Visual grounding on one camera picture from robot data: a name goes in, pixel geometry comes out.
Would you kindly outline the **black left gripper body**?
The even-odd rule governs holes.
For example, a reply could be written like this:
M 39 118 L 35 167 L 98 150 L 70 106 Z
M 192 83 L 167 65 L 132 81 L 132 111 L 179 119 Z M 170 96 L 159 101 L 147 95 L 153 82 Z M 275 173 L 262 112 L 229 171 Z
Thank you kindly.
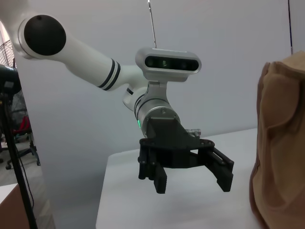
M 214 143 L 189 134 L 176 119 L 149 119 L 146 135 L 140 140 L 141 165 L 191 168 L 216 163 Z

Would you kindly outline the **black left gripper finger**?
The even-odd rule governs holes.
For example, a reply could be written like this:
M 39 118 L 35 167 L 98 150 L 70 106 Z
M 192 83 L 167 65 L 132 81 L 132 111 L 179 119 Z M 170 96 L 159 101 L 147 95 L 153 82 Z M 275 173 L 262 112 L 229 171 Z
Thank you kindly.
M 216 182 L 222 191 L 230 192 L 234 176 L 234 161 L 212 146 L 199 149 L 199 160 L 215 176 Z
M 148 178 L 153 181 L 156 192 L 164 194 L 166 191 L 167 174 L 157 159 L 156 150 L 148 146 L 141 146 L 138 162 L 138 178 L 141 180 Z

